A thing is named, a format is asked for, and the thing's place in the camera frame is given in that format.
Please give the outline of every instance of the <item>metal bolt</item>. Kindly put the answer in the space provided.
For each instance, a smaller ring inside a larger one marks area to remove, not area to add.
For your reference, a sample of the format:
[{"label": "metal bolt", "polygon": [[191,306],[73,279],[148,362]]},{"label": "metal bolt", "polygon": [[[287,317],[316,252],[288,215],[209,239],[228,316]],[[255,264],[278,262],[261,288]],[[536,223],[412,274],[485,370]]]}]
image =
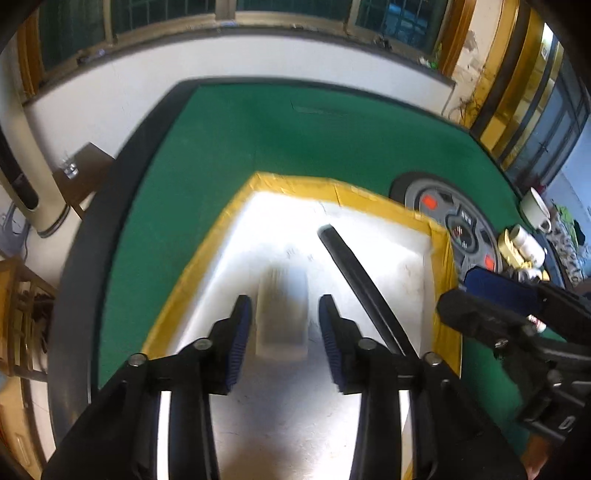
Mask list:
[{"label": "metal bolt", "polygon": [[372,340],[371,338],[362,338],[357,343],[357,345],[359,345],[359,348],[361,348],[361,350],[373,350],[378,346],[378,344],[375,343],[375,340]]},{"label": "metal bolt", "polygon": [[498,348],[498,349],[505,348],[508,344],[509,344],[509,340],[507,340],[506,338],[501,338],[500,340],[496,341],[495,348]]},{"label": "metal bolt", "polygon": [[435,352],[429,352],[429,353],[425,353],[425,356],[423,357],[425,359],[425,361],[431,365],[432,367],[436,367],[437,365],[439,365],[441,362],[443,362],[443,358],[441,358],[437,353]]},{"label": "metal bolt", "polygon": [[546,378],[548,379],[548,383],[552,385],[554,388],[557,388],[562,385],[562,375],[560,375],[560,372],[558,370],[550,370]]},{"label": "metal bolt", "polygon": [[193,346],[197,350],[209,350],[212,345],[213,343],[209,338],[200,338],[199,340],[195,340],[195,342],[193,342]]},{"label": "metal bolt", "polygon": [[148,357],[145,356],[143,353],[134,353],[127,359],[127,363],[129,363],[132,367],[139,367],[143,365],[148,360]]}]

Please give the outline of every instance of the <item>black tube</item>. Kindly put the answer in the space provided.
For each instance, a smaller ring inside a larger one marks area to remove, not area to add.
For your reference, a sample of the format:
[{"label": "black tube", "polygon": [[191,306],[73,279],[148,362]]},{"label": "black tube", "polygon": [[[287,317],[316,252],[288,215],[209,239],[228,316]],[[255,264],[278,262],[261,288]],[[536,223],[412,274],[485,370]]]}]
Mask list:
[{"label": "black tube", "polygon": [[396,315],[335,228],[332,225],[326,225],[318,230],[318,236],[374,323],[376,330],[384,339],[388,349],[392,353],[401,353],[418,359],[417,353]]}]

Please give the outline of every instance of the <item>brown side table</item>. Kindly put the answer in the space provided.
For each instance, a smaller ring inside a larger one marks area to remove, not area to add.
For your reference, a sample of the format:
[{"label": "brown side table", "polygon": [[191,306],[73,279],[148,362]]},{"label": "brown side table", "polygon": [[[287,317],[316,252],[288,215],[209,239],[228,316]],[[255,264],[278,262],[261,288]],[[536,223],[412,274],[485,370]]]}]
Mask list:
[{"label": "brown side table", "polygon": [[72,170],[77,170],[75,176],[68,178],[61,169],[53,173],[61,195],[80,218],[84,217],[81,202],[100,188],[112,162],[110,155],[89,143],[69,159],[68,164],[72,166]]}]

